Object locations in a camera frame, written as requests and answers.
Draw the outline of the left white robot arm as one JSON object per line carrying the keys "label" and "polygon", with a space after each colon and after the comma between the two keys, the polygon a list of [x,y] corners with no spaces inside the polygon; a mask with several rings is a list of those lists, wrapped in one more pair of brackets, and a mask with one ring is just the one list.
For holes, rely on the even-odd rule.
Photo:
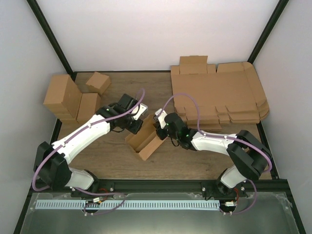
{"label": "left white robot arm", "polygon": [[38,146],[34,165],[32,187],[40,178],[44,189],[60,190],[64,187],[81,189],[87,196],[99,193],[99,179],[88,170],[78,170],[69,165],[73,159],[99,137],[113,132],[115,128],[136,134],[142,127],[140,117],[148,107],[135,98],[124,94],[118,102],[99,108],[82,126],[68,136],[53,142],[46,141]]}

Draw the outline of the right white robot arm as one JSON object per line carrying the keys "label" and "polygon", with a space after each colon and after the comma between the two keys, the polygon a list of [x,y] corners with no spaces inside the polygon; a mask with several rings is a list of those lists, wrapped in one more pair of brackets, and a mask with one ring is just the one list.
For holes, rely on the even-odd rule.
{"label": "right white robot arm", "polygon": [[272,169],[270,150],[249,131],[238,134],[213,134],[188,127],[176,113],[167,114],[159,109],[154,115],[156,134],[161,139],[169,137],[175,147],[185,150],[210,151],[229,156],[233,166],[218,178],[214,190],[228,196],[239,183],[258,180]]}

